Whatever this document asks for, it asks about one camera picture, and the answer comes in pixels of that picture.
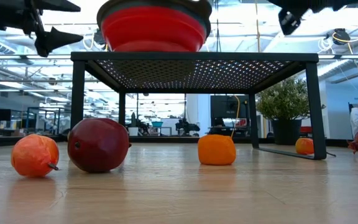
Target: robotic arm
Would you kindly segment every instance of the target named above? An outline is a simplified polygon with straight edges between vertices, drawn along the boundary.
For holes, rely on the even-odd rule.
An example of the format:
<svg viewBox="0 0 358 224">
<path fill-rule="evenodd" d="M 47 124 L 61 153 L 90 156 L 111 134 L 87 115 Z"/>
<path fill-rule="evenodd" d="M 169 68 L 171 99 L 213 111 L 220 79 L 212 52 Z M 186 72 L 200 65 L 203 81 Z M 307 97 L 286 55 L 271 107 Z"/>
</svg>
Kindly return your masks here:
<svg viewBox="0 0 358 224">
<path fill-rule="evenodd" d="M 41 16 L 44 10 L 80 12 L 81 8 L 67 0 L 0 0 L 0 30 L 7 27 L 22 29 L 30 38 L 35 32 L 35 48 L 42 57 L 48 57 L 54 49 L 82 40 L 82 36 L 60 32 L 54 27 L 46 32 Z"/>
<path fill-rule="evenodd" d="M 301 24 L 302 15 L 309 9 L 314 13 L 331 7 L 334 11 L 340 10 L 348 4 L 358 3 L 358 0 L 268 0 L 282 10 L 278 14 L 278 20 L 284 35 L 292 34 Z"/>
</svg>

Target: fruit stem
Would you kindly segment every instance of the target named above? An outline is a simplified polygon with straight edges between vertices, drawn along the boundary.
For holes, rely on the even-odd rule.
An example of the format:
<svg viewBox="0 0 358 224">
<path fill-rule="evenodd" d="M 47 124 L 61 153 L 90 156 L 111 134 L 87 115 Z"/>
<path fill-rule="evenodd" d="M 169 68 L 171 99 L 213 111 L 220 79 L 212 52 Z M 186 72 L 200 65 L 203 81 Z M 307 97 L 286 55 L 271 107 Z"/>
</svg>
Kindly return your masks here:
<svg viewBox="0 0 358 224">
<path fill-rule="evenodd" d="M 48 164 L 48 166 L 54 170 L 59 170 L 59 168 L 55 164 Z"/>
</svg>

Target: potted plant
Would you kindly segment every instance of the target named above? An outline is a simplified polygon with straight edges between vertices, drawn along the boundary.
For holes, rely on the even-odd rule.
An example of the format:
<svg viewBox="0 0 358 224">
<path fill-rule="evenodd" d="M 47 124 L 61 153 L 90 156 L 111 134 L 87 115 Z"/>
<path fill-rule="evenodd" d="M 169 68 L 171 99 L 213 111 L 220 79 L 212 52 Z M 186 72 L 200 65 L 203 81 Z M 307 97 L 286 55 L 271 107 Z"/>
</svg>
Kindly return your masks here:
<svg viewBox="0 0 358 224">
<path fill-rule="evenodd" d="M 306 81 L 288 78 L 258 94 L 256 108 L 271 120 L 275 143 L 294 145 L 302 120 L 310 117 Z"/>
</svg>

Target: persimmon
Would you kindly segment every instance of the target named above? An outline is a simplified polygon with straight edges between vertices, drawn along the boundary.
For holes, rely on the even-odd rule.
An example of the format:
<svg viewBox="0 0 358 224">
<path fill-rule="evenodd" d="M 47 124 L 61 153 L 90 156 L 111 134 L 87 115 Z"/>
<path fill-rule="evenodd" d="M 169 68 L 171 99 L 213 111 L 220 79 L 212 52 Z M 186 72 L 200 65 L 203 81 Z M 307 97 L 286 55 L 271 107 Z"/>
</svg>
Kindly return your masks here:
<svg viewBox="0 0 358 224">
<path fill-rule="evenodd" d="M 13 147 L 11 164 L 16 172 L 26 177 L 44 177 L 58 170 L 59 150 L 56 142 L 36 134 L 20 139 Z"/>
</svg>

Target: green plant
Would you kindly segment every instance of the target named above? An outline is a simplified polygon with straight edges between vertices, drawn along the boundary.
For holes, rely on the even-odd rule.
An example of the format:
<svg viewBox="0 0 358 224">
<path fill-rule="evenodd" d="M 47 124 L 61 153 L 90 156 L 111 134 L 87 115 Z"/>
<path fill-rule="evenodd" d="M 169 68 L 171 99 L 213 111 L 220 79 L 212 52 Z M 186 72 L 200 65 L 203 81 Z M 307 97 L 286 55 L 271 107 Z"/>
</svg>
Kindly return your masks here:
<svg viewBox="0 0 358 224">
<path fill-rule="evenodd" d="M 306 81 L 288 78 L 258 94 L 258 111 L 269 120 L 310 117 Z"/>
</svg>

